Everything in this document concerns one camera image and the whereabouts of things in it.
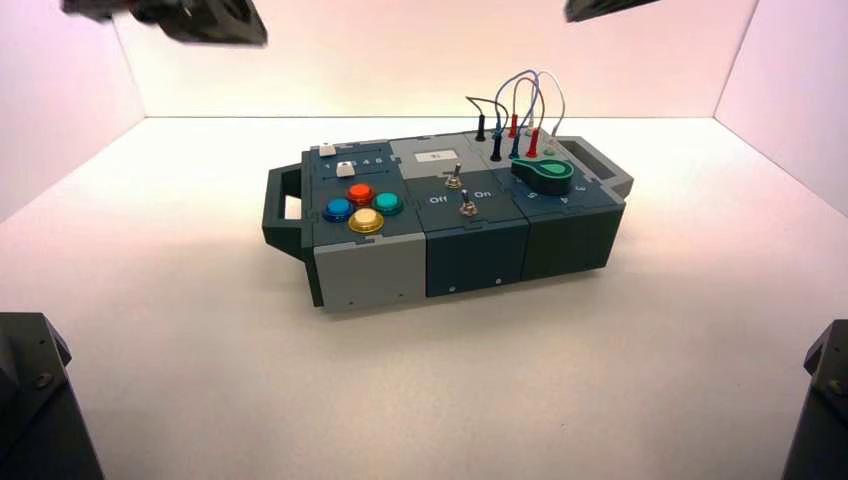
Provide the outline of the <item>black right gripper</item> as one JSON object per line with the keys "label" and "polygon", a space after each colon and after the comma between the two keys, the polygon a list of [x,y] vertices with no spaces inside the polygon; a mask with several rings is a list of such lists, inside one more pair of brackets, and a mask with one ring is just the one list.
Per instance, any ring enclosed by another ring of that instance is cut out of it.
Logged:
{"label": "black right gripper", "polygon": [[658,0],[567,0],[564,16],[568,23],[578,23],[619,13]]}

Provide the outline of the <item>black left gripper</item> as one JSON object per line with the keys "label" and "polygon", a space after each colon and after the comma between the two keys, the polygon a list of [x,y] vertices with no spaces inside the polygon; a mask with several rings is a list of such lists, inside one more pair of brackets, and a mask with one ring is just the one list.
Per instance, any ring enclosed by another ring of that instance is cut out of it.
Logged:
{"label": "black left gripper", "polygon": [[181,43],[264,47],[268,32],[251,1],[232,0],[115,0],[64,1],[62,11],[96,22],[129,14],[158,26]]}

